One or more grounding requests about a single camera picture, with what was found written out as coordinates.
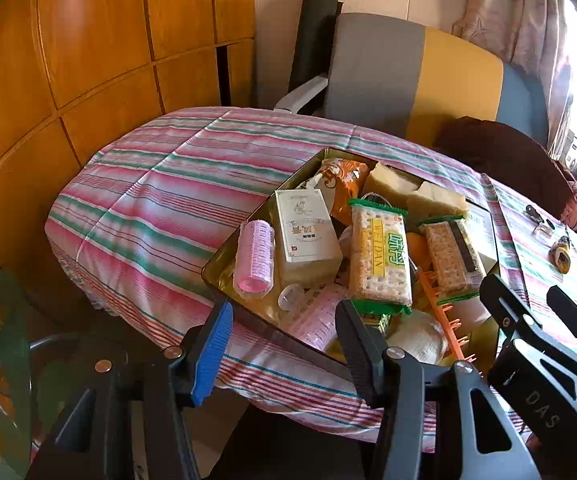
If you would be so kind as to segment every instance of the dark brown blanket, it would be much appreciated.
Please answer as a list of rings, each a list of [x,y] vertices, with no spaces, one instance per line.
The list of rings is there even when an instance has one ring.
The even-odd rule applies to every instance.
[[[515,128],[462,117],[444,127],[435,148],[512,187],[577,229],[577,182],[542,146]]]

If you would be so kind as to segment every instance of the tablecloth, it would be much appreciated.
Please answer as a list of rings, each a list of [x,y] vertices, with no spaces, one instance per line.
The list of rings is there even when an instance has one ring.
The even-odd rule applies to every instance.
[[[326,146],[382,160],[490,210],[502,279],[530,304],[547,333],[577,351],[577,339],[545,301],[557,284],[577,302],[577,235],[570,234],[573,268],[562,276],[548,260],[549,247],[531,235],[523,196],[451,158],[351,124],[250,108],[173,112],[94,155],[56,199],[46,234],[91,303],[161,347],[177,344],[212,306],[200,277],[203,265],[273,190]],[[564,234],[555,223],[558,235]],[[369,409],[352,384],[238,324],[218,383],[312,428],[377,437],[381,411]],[[520,430],[519,417],[511,413],[511,420]],[[429,406],[425,449],[434,435]]]

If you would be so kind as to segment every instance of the silver screw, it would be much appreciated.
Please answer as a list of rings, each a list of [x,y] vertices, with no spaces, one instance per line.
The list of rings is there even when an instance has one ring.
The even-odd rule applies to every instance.
[[[113,367],[113,363],[111,363],[108,359],[101,359],[95,363],[95,371],[99,374],[105,374],[106,372],[110,371]]]
[[[473,365],[468,361],[455,361],[455,369],[462,373],[470,374],[473,371]]]
[[[391,359],[404,359],[406,354],[399,346],[390,346],[387,348],[387,355]]]
[[[179,346],[168,346],[164,349],[164,357],[167,359],[177,359],[182,356],[182,349]]]

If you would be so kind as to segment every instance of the curtain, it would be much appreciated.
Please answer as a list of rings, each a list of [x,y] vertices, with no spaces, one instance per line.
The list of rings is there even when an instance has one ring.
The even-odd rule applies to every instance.
[[[571,78],[564,0],[468,0],[453,34],[539,78],[549,114],[547,150],[559,158],[568,129]]]

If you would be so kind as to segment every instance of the chair backrest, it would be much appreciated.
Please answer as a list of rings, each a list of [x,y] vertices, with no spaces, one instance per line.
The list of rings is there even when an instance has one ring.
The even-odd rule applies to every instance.
[[[424,146],[462,116],[513,126],[546,146],[537,78],[432,27],[377,14],[337,19],[325,117]]]

